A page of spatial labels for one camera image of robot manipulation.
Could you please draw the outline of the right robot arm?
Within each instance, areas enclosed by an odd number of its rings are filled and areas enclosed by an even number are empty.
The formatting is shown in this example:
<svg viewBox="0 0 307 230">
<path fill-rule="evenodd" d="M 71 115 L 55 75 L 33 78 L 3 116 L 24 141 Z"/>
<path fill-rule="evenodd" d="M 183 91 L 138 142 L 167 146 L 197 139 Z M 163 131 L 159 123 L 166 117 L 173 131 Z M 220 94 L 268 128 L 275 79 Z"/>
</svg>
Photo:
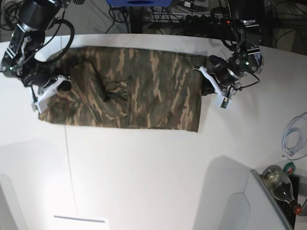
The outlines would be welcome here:
<svg viewBox="0 0 307 230">
<path fill-rule="evenodd" d="M 58 73 L 53 64 L 67 52 L 74 38 L 73 25 L 64 19 L 69 4 L 69 0 L 25 0 L 22 3 L 18 13 L 20 21 L 0 63 L 0 71 L 6 77 L 19 79 L 24 87 L 40 89 L 56 82 Z M 56 58 L 39 61 L 35 55 L 46 45 L 46 31 L 56 24 L 69 27 L 71 40 Z"/>
</svg>

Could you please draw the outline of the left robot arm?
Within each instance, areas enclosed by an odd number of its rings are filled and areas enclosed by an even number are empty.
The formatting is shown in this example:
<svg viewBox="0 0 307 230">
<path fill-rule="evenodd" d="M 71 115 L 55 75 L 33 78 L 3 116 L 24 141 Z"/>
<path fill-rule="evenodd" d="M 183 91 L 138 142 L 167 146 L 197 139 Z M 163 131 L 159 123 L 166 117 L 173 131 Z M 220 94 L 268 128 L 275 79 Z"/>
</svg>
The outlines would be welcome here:
<svg viewBox="0 0 307 230">
<path fill-rule="evenodd" d="M 261 70 L 261 21 L 265 10 L 262 0 L 229 0 L 228 6 L 211 9 L 214 30 L 223 45 L 233 54 L 227 60 L 211 55 L 207 71 L 222 91 L 241 90 L 239 81 L 245 74 Z"/>
</svg>

